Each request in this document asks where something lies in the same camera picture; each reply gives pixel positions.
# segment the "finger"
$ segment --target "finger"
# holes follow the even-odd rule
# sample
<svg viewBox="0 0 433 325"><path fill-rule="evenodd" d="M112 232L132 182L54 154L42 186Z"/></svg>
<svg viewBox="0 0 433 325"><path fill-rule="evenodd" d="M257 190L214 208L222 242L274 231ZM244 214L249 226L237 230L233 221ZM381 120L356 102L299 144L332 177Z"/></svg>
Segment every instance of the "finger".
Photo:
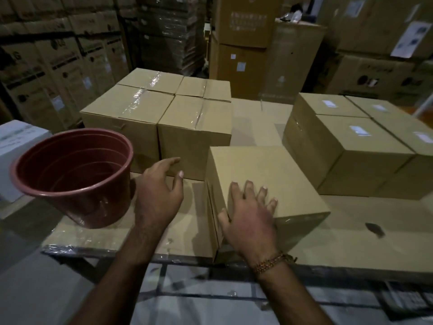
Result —
<svg viewBox="0 0 433 325"><path fill-rule="evenodd" d="M158 163L155 163L154 166L156 167L157 171L167 173L167 171L170 169L170 167L173 164L179 163L180 161L181 161L180 157L166 158L159 161Z"/></svg>
<svg viewBox="0 0 433 325"><path fill-rule="evenodd" d="M247 180L244 188L245 199L256 199L256 194L254 193L254 184L252 181Z"/></svg>
<svg viewBox="0 0 433 325"><path fill-rule="evenodd" d="M223 230L224 236L226 237L227 230L230 226L230 219L226 209L222 209L218 214L218 222L221 226L221 229Z"/></svg>
<svg viewBox="0 0 433 325"><path fill-rule="evenodd" d="M182 202L184 199L184 172L179 171L173 180L173 188L171 194L177 199L177 201Z"/></svg>
<svg viewBox="0 0 433 325"><path fill-rule="evenodd" d="M239 188L239 185L237 182L232 182L230 184L230 193L232 194L233 202L236 202L236 201L242 199L241 188Z"/></svg>
<svg viewBox="0 0 433 325"><path fill-rule="evenodd" d="M273 198L268 205L266 206L266 208L268 209L268 211L274 215L275 213L275 209L277 208L278 205L278 200L276 198Z"/></svg>
<svg viewBox="0 0 433 325"><path fill-rule="evenodd" d="M260 204L265 205L265 198L267 194L268 194L268 188L266 186L261 187L257 194L257 201Z"/></svg>

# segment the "left hand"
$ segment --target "left hand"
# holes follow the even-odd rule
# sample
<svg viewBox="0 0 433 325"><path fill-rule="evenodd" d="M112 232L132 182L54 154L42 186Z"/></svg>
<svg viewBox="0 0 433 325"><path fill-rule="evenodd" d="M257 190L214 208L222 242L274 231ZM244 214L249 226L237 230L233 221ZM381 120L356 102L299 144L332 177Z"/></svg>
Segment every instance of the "left hand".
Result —
<svg viewBox="0 0 433 325"><path fill-rule="evenodd" d="M184 199L183 171L176 174L173 187L165 183L167 171L180 157L155 163L137 178L136 227L162 235L174 219Z"/></svg>

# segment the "red plastic pot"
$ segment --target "red plastic pot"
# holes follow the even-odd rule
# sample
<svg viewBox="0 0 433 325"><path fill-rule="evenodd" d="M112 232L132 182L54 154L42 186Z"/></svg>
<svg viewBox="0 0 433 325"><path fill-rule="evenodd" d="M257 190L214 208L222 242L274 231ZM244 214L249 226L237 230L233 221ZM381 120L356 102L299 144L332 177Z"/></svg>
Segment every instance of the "red plastic pot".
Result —
<svg viewBox="0 0 433 325"><path fill-rule="evenodd" d="M78 129L30 148L10 169L14 185L86 228L119 220L129 208L131 142L120 133Z"/></svg>

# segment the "beaded bracelet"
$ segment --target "beaded bracelet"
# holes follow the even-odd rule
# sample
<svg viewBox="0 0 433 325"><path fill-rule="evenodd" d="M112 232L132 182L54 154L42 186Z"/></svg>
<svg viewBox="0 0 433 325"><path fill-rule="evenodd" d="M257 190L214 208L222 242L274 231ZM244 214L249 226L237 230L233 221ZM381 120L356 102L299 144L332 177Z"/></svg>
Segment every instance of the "beaded bracelet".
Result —
<svg viewBox="0 0 433 325"><path fill-rule="evenodd" d="M252 272L256 276L258 276L258 275L264 273L265 271L268 271L269 269L275 267L278 263L280 263L282 261L285 261L287 263L295 263L296 260L297 260L297 258L294 258L291 255L285 254L285 253L280 251L276 257L270 258L268 260L265 260L263 262L256 264L252 268Z"/></svg>

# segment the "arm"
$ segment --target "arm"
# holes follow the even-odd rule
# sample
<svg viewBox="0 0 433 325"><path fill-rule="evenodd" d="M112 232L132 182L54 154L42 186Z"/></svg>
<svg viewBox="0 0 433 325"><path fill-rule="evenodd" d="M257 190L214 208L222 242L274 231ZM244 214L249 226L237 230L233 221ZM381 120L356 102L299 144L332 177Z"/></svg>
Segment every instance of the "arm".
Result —
<svg viewBox="0 0 433 325"><path fill-rule="evenodd" d="M135 225L70 325L130 323L147 266L184 198L182 171L176 175L172 189L165 184L166 172L179 160L159 161L137 179Z"/></svg>
<svg viewBox="0 0 433 325"><path fill-rule="evenodd" d="M248 265L254 268L279 253L273 223L278 201L272 199L266 205L266 187L261 187L256 196L251 181L246 182L244 193L235 182L232 182L230 191L234 205L233 218L230 219L227 211L222 210L218 220L225 238ZM277 263L261 273L257 280L280 324L333 323L285 262Z"/></svg>

